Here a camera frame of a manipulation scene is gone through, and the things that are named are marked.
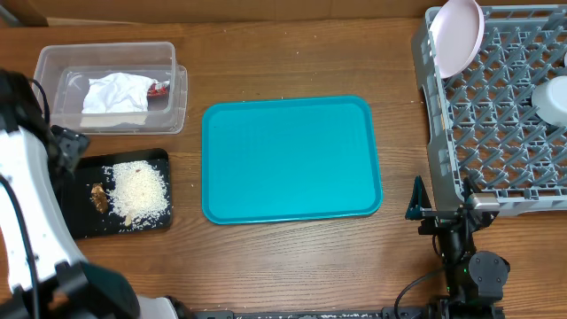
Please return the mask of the large white dinner plate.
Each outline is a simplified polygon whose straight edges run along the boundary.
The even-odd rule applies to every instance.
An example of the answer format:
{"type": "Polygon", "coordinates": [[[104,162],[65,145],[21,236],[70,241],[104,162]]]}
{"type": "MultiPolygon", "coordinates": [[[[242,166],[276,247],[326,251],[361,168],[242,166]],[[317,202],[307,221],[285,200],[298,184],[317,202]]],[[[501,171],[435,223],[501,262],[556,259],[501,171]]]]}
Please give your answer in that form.
{"type": "Polygon", "coordinates": [[[433,19],[429,31],[442,79],[462,72],[476,57],[482,43],[485,18],[475,0],[448,0],[433,19]]]}

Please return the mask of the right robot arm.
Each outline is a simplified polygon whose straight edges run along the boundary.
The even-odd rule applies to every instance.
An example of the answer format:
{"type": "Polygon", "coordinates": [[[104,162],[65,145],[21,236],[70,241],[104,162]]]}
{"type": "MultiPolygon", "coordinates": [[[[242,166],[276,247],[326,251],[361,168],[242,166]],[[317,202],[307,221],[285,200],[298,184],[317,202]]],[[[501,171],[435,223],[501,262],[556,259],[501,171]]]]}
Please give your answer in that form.
{"type": "Polygon", "coordinates": [[[431,299],[421,310],[422,318],[503,318],[495,304],[503,298],[510,265],[500,255],[479,251],[473,233],[488,228],[500,212],[493,194],[480,191],[470,179],[464,181],[464,201],[452,211],[435,211],[417,176],[405,218],[419,221],[418,233],[430,236],[441,267],[417,278],[396,298],[394,315],[401,317],[400,301],[414,286],[442,274],[446,296],[431,299]]]}

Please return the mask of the white napkin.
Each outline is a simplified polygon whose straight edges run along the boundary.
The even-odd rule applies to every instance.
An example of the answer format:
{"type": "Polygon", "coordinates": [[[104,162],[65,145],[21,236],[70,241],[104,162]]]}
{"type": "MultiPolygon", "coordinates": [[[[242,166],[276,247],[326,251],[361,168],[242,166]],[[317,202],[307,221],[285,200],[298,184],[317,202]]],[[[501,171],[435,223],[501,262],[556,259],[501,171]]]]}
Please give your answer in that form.
{"type": "Polygon", "coordinates": [[[148,109],[148,91],[157,84],[150,77],[112,73],[89,79],[89,90],[83,100],[82,113],[139,113],[148,109]]]}

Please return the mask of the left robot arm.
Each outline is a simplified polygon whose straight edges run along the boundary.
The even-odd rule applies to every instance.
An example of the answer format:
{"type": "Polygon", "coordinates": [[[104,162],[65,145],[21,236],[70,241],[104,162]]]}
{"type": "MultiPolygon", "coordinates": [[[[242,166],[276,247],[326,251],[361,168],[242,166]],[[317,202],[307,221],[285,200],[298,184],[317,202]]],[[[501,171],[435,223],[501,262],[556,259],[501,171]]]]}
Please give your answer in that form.
{"type": "Polygon", "coordinates": [[[40,83],[1,73],[1,232],[12,297],[3,318],[189,318],[166,296],[136,295],[120,273],[89,263],[72,238],[55,190],[89,139],[50,124],[40,83]]]}

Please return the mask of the red sauce packet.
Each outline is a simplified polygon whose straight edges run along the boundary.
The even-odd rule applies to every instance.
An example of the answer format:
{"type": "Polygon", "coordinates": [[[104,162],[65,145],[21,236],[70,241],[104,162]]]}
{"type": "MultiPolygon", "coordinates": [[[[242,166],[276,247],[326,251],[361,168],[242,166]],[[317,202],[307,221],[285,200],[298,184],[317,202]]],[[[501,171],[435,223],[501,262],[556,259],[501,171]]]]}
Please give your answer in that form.
{"type": "Polygon", "coordinates": [[[164,82],[154,82],[150,88],[147,90],[147,97],[164,97],[169,94],[170,91],[170,81],[164,82]]]}

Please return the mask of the grey ceramic bowl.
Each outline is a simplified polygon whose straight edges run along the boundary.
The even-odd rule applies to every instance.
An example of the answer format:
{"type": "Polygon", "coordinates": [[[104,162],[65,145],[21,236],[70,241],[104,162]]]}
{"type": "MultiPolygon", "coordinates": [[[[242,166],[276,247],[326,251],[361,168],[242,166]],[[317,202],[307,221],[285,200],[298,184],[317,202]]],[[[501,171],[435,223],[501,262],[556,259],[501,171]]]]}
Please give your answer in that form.
{"type": "Polygon", "coordinates": [[[565,126],[567,122],[567,78],[558,76],[537,86],[532,93],[536,114],[550,125],[565,126]]]}

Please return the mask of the brown food scrap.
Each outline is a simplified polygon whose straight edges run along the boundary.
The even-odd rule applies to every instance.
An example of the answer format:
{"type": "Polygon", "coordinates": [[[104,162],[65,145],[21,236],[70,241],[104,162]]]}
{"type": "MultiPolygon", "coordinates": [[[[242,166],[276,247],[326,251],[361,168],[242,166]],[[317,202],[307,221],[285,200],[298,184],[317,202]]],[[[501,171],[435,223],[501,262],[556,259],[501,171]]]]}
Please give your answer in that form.
{"type": "Polygon", "coordinates": [[[93,184],[90,199],[99,213],[105,214],[108,211],[108,199],[102,183],[93,184]]]}

